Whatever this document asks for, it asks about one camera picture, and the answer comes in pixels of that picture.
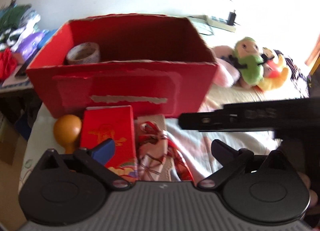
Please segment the person's hand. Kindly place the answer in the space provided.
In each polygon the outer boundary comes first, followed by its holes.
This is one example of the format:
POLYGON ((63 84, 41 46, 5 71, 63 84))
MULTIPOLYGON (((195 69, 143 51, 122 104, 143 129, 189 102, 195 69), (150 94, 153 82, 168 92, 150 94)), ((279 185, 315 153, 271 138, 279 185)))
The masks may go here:
POLYGON ((300 176, 300 178, 302 179, 303 183, 305 184, 305 186, 307 187, 308 191, 309 191, 309 195, 310 195, 310 204, 309 207, 307 209, 306 214, 307 215, 317 215, 319 214, 319 204, 318 204, 318 195, 311 190, 311 181, 310 178, 308 178, 308 176, 306 176, 306 174, 298 172, 298 175, 300 176))

